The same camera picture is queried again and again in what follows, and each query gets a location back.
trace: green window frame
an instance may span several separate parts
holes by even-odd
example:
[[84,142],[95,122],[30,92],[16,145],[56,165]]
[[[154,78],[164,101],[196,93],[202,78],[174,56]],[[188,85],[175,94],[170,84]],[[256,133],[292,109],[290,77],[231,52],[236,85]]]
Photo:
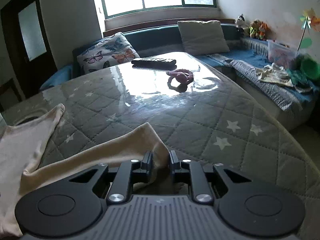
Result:
[[142,0],[143,9],[127,11],[127,12],[118,13],[118,14],[114,14],[114,15],[108,16],[105,0],[101,0],[101,1],[102,1],[102,7],[103,7],[103,12],[104,12],[105,19],[117,17],[117,16],[120,16],[120,15],[135,13],[135,12],[154,10],[154,9],[182,8],[182,7],[214,7],[214,8],[217,7],[216,0],[212,0],[213,1],[213,5],[208,5],[208,4],[185,4],[185,1],[181,0],[182,1],[182,5],[170,5],[170,6],[159,6],[159,7],[146,8],[145,4],[144,4],[144,0]]

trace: sofa backrest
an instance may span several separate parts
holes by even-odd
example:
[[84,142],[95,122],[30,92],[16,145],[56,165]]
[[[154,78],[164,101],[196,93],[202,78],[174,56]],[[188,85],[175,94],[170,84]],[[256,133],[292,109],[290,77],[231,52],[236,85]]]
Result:
[[[239,41],[240,33],[235,25],[221,24],[221,27],[227,43],[229,41]],[[137,51],[140,57],[150,57],[172,51],[184,51],[178,25],[141,29],[124,33],[124,36]],[[80,65],[78,64],[77,56],[104,39],[81,46],[72,51],[74,60],[73,77],[78,77],[84,74],[80,71]]]

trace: dark wooden door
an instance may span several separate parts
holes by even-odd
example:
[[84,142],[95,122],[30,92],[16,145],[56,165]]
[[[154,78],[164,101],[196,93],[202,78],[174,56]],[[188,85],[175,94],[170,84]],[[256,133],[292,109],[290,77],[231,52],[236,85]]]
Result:
[[29,98],[57,71],[39,0],[11,0],[1,9],[1,22],[14,72]]

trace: beige pillow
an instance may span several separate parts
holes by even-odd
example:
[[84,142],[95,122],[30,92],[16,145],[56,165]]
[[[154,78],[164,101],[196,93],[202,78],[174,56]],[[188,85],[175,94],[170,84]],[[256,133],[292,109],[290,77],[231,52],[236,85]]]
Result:
[[185,52],[191,55],[230,51],[219,21],[179,21],[178,27]]

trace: transparent storage box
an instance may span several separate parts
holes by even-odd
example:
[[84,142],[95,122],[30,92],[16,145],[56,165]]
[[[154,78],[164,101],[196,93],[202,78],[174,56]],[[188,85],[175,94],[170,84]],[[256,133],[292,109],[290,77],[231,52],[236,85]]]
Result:
[[268,58],[269,61],[275,62],[279,66],[289,68],[290,62],[297,56],[297,51],[286,48],[273,40],[268,41]]

